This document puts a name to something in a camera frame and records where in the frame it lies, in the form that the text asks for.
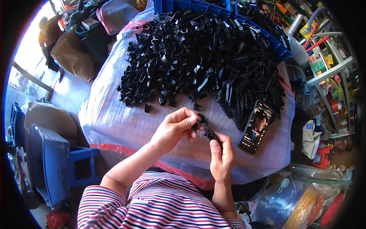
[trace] smartphone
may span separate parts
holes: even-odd
[[[257,100],[254,109],[249,117],[239,148],[255,154],[267,131],[269,121],[271,120],[273,110],[262,100]]]

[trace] blue pipe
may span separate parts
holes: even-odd
[[[311,30],[311,24],[314,21],[315,17],[318,15],[318,13],[322,10],[326,10],[325,6],[321,6],[317,8],[317,10],[314,11],[314,13],[311,15],[309,22],[307,23],[307,30],[310,32]]]

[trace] person in background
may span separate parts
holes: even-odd
[[[216,140],[210,142],[212,201],[181,176],[149,171],[180,139],[188,137],[192,142],[197,137],[191,129],[197,121],[198,115],[186,107],[167,115],[149,143],[109,170],[100,185],[84,190],[78,228],[246,228],[237,218],[231,192],[230,137],[216,133],[222,151]]]
[[[55,63],[55,60],[51,56],[51,51],[55,46],[56,41],[63,33],[58,25],[61,16],[62,15],[57,15],[49,20],[47,17],[43,17],[39,23],[41,31],[38,35],[38,42],[42,48],[42,53],[46,58],[46,65],[49,69],[58,73],[59,82],[61,82],[65,70]]]
[[[251,142],[257,144],[259,141],[260,132],[263,130],[267,122],[267,116],[262,110],[257,110],[254,114],[253,120],[245,132],[247,137],[250,138]]]

